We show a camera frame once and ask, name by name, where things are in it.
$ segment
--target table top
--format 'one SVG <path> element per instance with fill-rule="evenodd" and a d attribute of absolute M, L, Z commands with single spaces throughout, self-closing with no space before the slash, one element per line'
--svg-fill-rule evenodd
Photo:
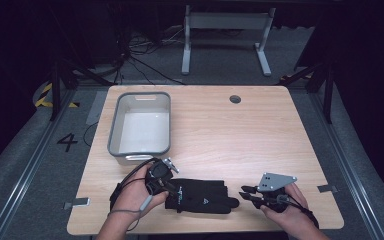
<path fill-rule="evenodd" d="M 77 198 L 67 225 L 73 235 L 97 234 L 109 212 L 109 196 L 134 166 L 120 165 L 107 149 L 115 105 L 125 92 L 164 91 L 171 97 L 171 148 L 175 178 L 224 180 L 240 206 L 230 214 L 199 214 L 157 206 L 130 233 L 274 231 L 280 228 L 239 195 L 264 172 L 295 176 L 321 229 L 343 227 L 327 181 L 292 98 L 282 86 L 114 86 L 108 91 Z M 237 95 L 241 102 L 229 98 Z"/>

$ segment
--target gray carpet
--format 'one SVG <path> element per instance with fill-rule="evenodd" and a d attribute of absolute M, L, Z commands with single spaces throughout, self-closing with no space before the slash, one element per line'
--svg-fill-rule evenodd
<path fill-rule="evenodd" d="M 253 31 L 244 31 L 237 36 L 228 36 L 217 31 L 195 32 L 192 38 L 191 71 L 188 76 L 180 73 L 183 54 L 181 43 L 173 43 L 151 54 L 135 57 L 188 85 L 273 85 L 280 76 L 293 73 L 294 64 L 311 32 L 312 29 L 301 28 L 271 31 L 266 46 L 271 77 L 262 75 L 253 50 L 253 43 L 260 33 Z M 129 62 L 121 68 L 122 84 L 151 84 L 146 78 L 153 84 L 177 84 L 134 60 Z M 114 78 L 115 75 L 112 75 L 107 79 L 112 81 Z M 345 220 L 344 228 L 324 232 L 332 239 L 375 239 L 356 204 L 350 183 L 344 177 L 324 120 L 319 117 L 319 99 L 322 99 L 323 89 L 319 94 L 310 95 L 302 88 L 305 83 L 306 80 L 294 83 L 290 86 L 290 92 L 326 178 L 330 185 L 338 189 L 334 196 Z M 2 239 L 89 239 L 89 236 L 71 236 L 67 233 L 70 210 L 64 210 L 63 205 L 72 201 L 76 195 L 90 149 L 88 145 L 93 140 L 96 127 L 93 122 L 96 114 L 99 114 L 99 96 L 102 97 L 99 94 L 105 95 L 107 89 L 89 80 L 80 82 L 73 98 L 69 99 L 80 103 L 80 107 L 67 108 L 63 112 L 34 177 L 25 188 L 25 195 L 19 205 L 14 207 L 14 214 L 9 215 L 7 228 L 4 227 L 0 232 Z M 29 165 L 31 156 L 35 154 L 43 133 L 49 127 L 51 111 L 47 107 L 38 108 L 0 156 L 0 213 L 25 167 Z M 384 232 L 384 184 L 365 154 L 336 89 L 332 121 L 333 125 L 330 127 L 339 139 L 348 164 L 364 186 Z M 67 145 L 58 144 L 58 141 L 69 134 L 74 135 L 73 140 L 77 143 L 72 144 L 66 152 Z"/>

